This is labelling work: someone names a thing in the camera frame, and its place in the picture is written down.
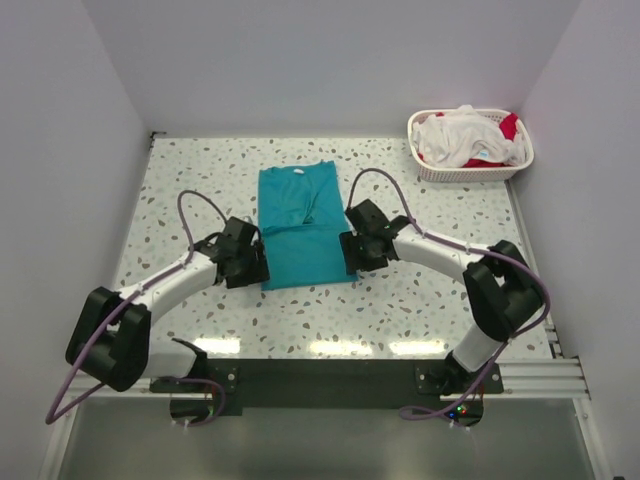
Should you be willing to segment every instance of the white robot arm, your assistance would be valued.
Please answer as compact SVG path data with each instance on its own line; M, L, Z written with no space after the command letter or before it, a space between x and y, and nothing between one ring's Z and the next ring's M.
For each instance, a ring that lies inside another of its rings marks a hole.
M345 213L355 229L340 235L348 272L372 271L399 260L424 265L467 288L475 323L449 352L444 367L430 372L429 381L444 394L458 391L544 304L540 284L518 268L526 263L510 242L488 246L425 235L408 217L389 221L371 200Z
M125 299L134 297L90 347L80 369L116 391L127 390L141 378L186 377L198 349L183 341L151 342L153 325L183 300L211 285L225 281L227 288L237 288L268 279L260 232L254 225L231 217L222 232L197 242L193 252L152 277L120 291L100 287L91 292L67 347L66 360L73 365L97 327Z

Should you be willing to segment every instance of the speckled white surface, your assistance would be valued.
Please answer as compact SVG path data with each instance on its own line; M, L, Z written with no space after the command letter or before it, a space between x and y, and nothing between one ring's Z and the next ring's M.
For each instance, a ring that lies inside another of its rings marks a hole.
M479 243L520 244L503 183L430 184L403 139L157 139L140 192L117 286L166 266L186 249L176 196L191 188L229 215L257 221L258 170L334 160L346 202L358 171L377 166L401 184L414 216L432 230ZM401 205L389 182L365 175L355 202L370 197L388 216ZM205 202L185 199L196 239L221 230ZM461 284L418 265L393 262L354 284L261 292L259 285L210 287L154 327L154 339L183 338L210 355L242 358L441 358L464 336L472 317ZM505 351L512 359L551 358L542 326Z

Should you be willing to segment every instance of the teal t-shirt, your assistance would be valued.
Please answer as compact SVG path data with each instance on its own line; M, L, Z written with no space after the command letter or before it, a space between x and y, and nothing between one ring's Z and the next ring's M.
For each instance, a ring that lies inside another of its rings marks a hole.
M349 225L335 163L261 170L258 226L271 277L263 290L357 279L347 275L338 237Z

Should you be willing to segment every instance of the purple cable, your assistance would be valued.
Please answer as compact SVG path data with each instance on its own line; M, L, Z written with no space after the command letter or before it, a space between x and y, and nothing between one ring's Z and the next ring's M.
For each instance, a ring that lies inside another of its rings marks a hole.
M224 216L224 214L222 213L222 211L218 208L218 206L215 203L213 203L213 201L211 199L209 199L208 197L204 196L203 194L201 194L199 192L196 192L195 190L183 190L182 192L180 192L180 194L178 195L178 199L177 199L178 216L180 217L180 222L182 223L182 228L184 229L184 231L185 231L185 233L187 235L187 240L189 242L189 253L187 254L187 258L185 259L185 263L184 263L186 265L193 258L195 245L194 245L194 242L193 242L193 235L191 234L191 230L189 229L189 225L187 223L187 220L186 220L186 218L184 216L184 211L182 209L182 198L185 195L195 195L197 197L202 198L209 205L211 205L216 210L216 212L218 212L218 215L220 215L220 217L222 218L222 220L225 223L227 222L227 219ZM179 265L174 266L173 268L170 268L169 270L167 270L165 272L162 272L162 273L156 275L155 277L152 277L149 281L147 281L146 283L144 283L142 285L142 290L146 290L149 287L152 287L156 283L164 280L165 278L169 277L170 275L173 275L174 273L176 273L178 270L181 270L182 268L183 268L183 266L181 264L179 264ZM125 298L122 303L120 303L116 308L113 309L113 311L109 315L106 316L106 318L98 326L96 331L93 332L93 335L91 335L91 337L89 337L89 340L87 340L87 343L85 344L85 346L80 351L80 354L78 355L78 358L76 358L75 362L73 362L73 365L71 366L71 369L69 370L69 373L67 373L67 376L65 377L64 381L62 382L62 386L58 390L58 393L56 394L56 396L53 399L53 402L51 403L51 407L49 408L49 411L47 412L47 416L45 417L45 420L44 420L47 425L51 425L52 423L57 421L60 417L62 417L65 413L67 413L69 410L71 410L72 408L74 408L75 406L77 406L78 404L80 404L81 402L86 400L90 395L92 395L93 393L97 392L102 387L104 387L104 383L99 383L96 386L94 386L94 387L90 388L89 390L87 390L86 392L84 392L79 397L74 398L71 402L69 402L67 405L65 405L60 410L58 410L58 408L60 407L60 403L62 402L62 399L64 398L66 393L69 391L69 387L71 386L71 382L73 382L73 379L76 376L76 374L78 373L78 371L80 370L80 367L82 366L82 363L86 360L87 356L89 355L89 350L91 349L91 347L93 347L93 345L98 341L98 338L100 338L100 335L102 335L104 333L104 331L111 324L111 322L115 318L117 318L118 315L125 308L127 308L131 304L131 302L133 302L136 298L138 298L140 296L140 293L141 293L140 291L136 290L131 295L129 295L127 298ZM219 390L221 389L218 384L215 384L214 386L216 388L218 388Z
M466 245L459 244L457 242L454 242L454 241L446 239L446 238L441 238L441 237L439 237L437 235L434 235L433 233L429 233L429 232L426 232L426 231L422 230L422 228L420 228L420 226L418 225L416 219L413 217L413 215L411 215L411 211L409 210L409 205L407 204L407 200L405 199L405 196L402 193L402 189L400 188L400 185L398 184L398 182L391 175L389 175L387 172L385 172L384 170L381 170L379 168L365 168L360 173L358 173L358 175L354 179L353 185L351 187L351 192L349 194L349 201L347 203L347 208L351 207L351 202L353 201L353 194L355 192L356 184L358 183L358 180L360 179L360 177L362 175L364 175L367 172L379 173L381 175L384 175L385 177L387 177L389 179L389 181L391 181L391 183L393 184L393 186L396 189L396 192L398 192L398 196L400 197L400 201L402 202L402 206L404 207L404 210L405 210L405 212L407 214L409 222L411 222L411 225L413 225L413 228L415 228L415 230L420 235L422 235L424 238L428 238L429 240L432 240L434 242L440 243L441 245L445 245L447 247L454 248L454 249L462 251L462 252L467 252ZM542 295L544 296L544 309L543 309L542 313L540 314L540 316L538 318L536 318L528 326L522 327L520 330L518 330L516 333L514 333L512 338L517 338L520 335L522 335L524 333L527 333L531 329L533 329L533 328L537 327L538 325L540 325L544 321L544 319L547 318L547 315L549 314L549 310L551 309L551 295L549 293L548 288L546 287L546 285L542 281L542 279L538 275L536 275L533 271L531 271L531 269L529 267L527 267L526 265L518 262L517 260L514 260L511 257L507 257L506 255L503 255L503 254L498 253L498 252L492 252L491 250L485 250L483 248L471 247L471 248L468 249L468 252L476 254L476 255L485 255L485 256L492 257L492 258L495 258L497 260L506 262L506 263L508 263L508 264L520 269L521 271L523 271L527 275L529 275L540 286L540 289L542 290ZM432 410L430 408L422 407L422 406L419 406L419 405L407 405L405 407L400 408L400 410L399 410L400 417L402 419L404 419L404 420L429 420L431 418L442 417L442 416L448 414L449 412L451 412L454 408L460 406L467 399L467 397L469 395L471 395L482 384L482 381L489 374L489 372L491 371L491 368L493 367L493 365L498 360L498 357L500 356L500 354L505 350L505 348L507 348L507 345L508 345L508 343L505 342L498 348L498 350L496 350L496 352L489 359L489 361L487 361L487 363L485 364L484 368L480 371L480 373L478 374L476 379L473 381L471 386L457 400L455 400L454 402L450 403L448 406L446 406L445 408L442 408L440 410ZM423 412L423 414L414 415L414 414L411 413L411 411Z

